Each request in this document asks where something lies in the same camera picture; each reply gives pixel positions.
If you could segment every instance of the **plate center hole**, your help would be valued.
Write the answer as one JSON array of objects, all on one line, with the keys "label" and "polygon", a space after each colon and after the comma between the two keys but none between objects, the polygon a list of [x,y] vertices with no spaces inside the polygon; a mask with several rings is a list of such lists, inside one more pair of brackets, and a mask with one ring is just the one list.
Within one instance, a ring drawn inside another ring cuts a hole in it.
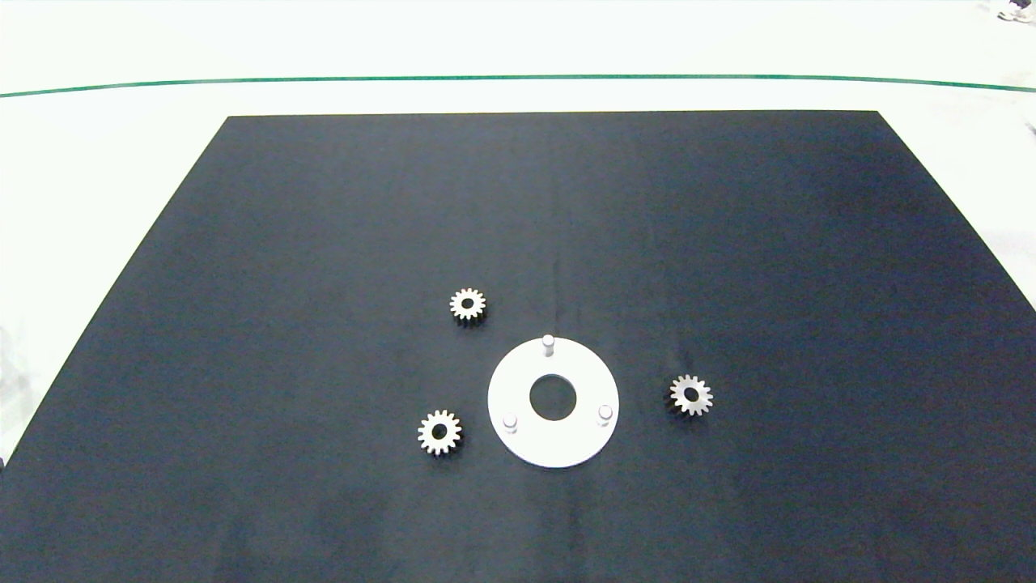
[{"label": "plate center hole", "polygon": [[533,383],[528,402],[540,417],[559,421],[576,408],[576,390],[572,388],[572,383],[557,375],[547,375]]}]

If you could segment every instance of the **green line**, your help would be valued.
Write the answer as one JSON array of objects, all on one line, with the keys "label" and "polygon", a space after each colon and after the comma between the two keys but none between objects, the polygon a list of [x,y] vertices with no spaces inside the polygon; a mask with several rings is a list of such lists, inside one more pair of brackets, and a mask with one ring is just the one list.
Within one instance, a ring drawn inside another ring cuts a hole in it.
[{"label": "green line", "polygon": [[169,85],[225,85],[231,83],[313,83],[317,81],[586,81],[614,79],[755,79],[787,81],[860,81],[865,83],[898,83],[904,85],[931,85],[937,87],[958,87],[965,89],[992,89],[996,91],[1018,91],[1036,93],[1036,87],[1020,85],[996,85],[989,83],[963,83],[959,81],[934,81],[927,79],[899,79],[895,77],[853,77],[847,75],[712,75],[712,74],[602,74],[602,75],[411,75],[411,76],[364,76],[364,77],[243,77],[237,79],[174,79],[169,81],[136,81],[133,83],[107,83],[104,85],[82,85],[80,87],[58,87],[56,89],[34,89],[0,93],[0,97],[24,97],[49,93],[70,93],[75,91],[95,91],[99,89],[122,89],[126,87],[159,87]]}]

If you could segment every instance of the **white circular plate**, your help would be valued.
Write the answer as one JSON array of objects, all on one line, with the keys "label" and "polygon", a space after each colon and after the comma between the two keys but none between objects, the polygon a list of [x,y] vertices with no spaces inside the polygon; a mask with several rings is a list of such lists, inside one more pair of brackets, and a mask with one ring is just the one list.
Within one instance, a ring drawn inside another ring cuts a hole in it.
[{"label": "white circular plate", "polygon": [[[553,354],[547,356],[544,339],[518,345],[496,366],[489,382],[489,418],[515,456],[544,468],[568,468],[608,443],[618,421],[618,389],[594,351],[553,339]],[[565,379],[576,393],[575,409],[556,421],[541,417],[529,401],[533,384],[548,376]]]}]

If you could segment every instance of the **metal gear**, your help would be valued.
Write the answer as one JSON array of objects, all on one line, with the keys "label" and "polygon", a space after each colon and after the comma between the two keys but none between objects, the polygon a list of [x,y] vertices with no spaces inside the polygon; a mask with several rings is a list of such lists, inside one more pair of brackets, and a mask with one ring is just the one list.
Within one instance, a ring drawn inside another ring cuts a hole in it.
[{"label": "metal gear", "polygon": [[474,326],[486,317],[486,297],[478,289],[461,289],[450,299],[450,312],[458,325]]},{"label": "metal gear", "polygon": [[460,419],[443,409],[429,413],[428,418],[421,421],[421,427],[418,428],[418,441],[421,442],[422,449],[438,458],[450,454],[460,445]]},{"label": "metal gear", "polygon": [[[688,390],[696,392],[697,399],[693,401],[687,399],[686,391]],[[669,406],[685,415],[703,415],[712,407],[712,392],[710,391],[711,389],[706,386],[704,381],[690,375],[682,375],[669,387]]]}]

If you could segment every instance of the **gear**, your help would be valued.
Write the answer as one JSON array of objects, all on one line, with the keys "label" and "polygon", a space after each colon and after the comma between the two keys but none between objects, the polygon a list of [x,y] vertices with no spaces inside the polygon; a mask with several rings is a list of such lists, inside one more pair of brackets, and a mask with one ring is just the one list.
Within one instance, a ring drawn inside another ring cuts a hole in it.
[{"label": "gear", "polygon": [[422,449],[436,458],[450,454],[460,445],[460,419],[445,409],[429,413],[418,428],[418,441]]},{"label": "gear", "polygon": [[457,324],[474,326],[486,317],[486,297],[478,289],[461,289],[450,299],[450,312]]},{"label": "gear", "polygon": [[[693,400],[687,399],[687,391],[697,393]],[[669,387],[669,406],[686,415],[703,415],[712,407],[712,392],[706,386],[704,381],[699,381],[697,377],[683,375],[678,377]]]}]

